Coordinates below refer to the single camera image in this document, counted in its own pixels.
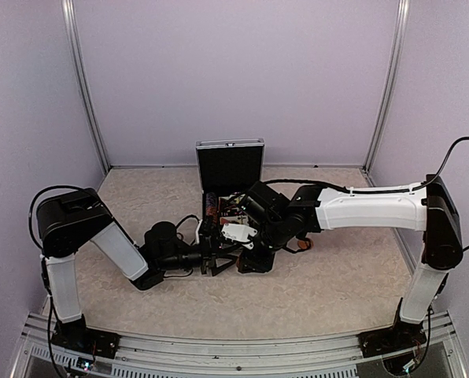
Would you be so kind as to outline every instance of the beige floor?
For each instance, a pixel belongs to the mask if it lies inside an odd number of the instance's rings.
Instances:
[[[356,169],[268,168],[264,178],[307,178],[365,187]],[[291,196],[297,186],[275,185]],[[196,168],[113,170],[100,189],[143,243],[158,221],[201,214]],[[192,239],[194,222],[181,229]],[[217,277],[199,272],[137,291],[94,245],[76,255],[87,323],[116,331],[203,339],[266,339],[357,331],[391,323],[409,272],[389,229],[350,228],[312,237],[315,247],[279,252],[273,271]]]

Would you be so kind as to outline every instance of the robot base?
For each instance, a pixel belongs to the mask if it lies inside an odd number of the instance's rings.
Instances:
[[[417,343],[423,345],[427,342],[423,322],[409,324],[401,320],[399,316],[401,303],[402,299],[397,307],[397,314],[392,326],[359,334],[360,349],[364,358],[413,348]]]
[[[51,343],[65,349],[114,359],[119,347],[120,335],[86,327],[84,316],[78,321],[62,324],[57,322]]]

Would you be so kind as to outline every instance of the black box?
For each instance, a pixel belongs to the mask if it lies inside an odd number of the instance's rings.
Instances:
[[[215,193],[227,197],[243,192],[258,180],[263,165],[264,140],[219,140],[197,142],[198,169],[201,180],[203,217],[205,196]]]

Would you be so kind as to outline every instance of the lavender wall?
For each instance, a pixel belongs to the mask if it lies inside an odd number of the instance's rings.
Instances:
[[[45,298],[28,205],[46,185],[98,185],[61,3],[0,0],[0,376]]]
[[[469,2],[412,2],[375,182],[422,180],[462,135],[469,135]],[[467,244],[469,143],[455,149],[442,176],[460,211]],[[404,237],[417,255],[421,235]],[[449,308],[469,361],[469,252],[449,277],[440,305]]]
[[[262,136],[268,163],[362,165],[397,3],[76,2],[111,163],[194,163],[197,140]]]

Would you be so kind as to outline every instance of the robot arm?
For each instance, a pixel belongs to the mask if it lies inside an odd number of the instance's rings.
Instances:
[[[113,358],[119,336],[86,327],[77,293],[75,255],[91,241],[139,290],[163,280],[140,254],[93,189],[58,195],[41,202],[37,208],[42,240],[42,276],[54,299],[57,332],[53,343],[92,354]]]
[[[412,282],[401,299],[392,327],[360,335],[365,357],[391,353],[425,343],[423,319],[442,290],[449,271],[462,260],[460,219],[442,180],[427,176],[405,187],[349,189],[311,185],[300,187],[291,200],[264,183],[256,183],[240,207],[257,224],[248,238],[251,249],[240,256],[240,272],[268,272],[275,252],[308,232],[344,227],[389,227],[424,231],[425,247]]]

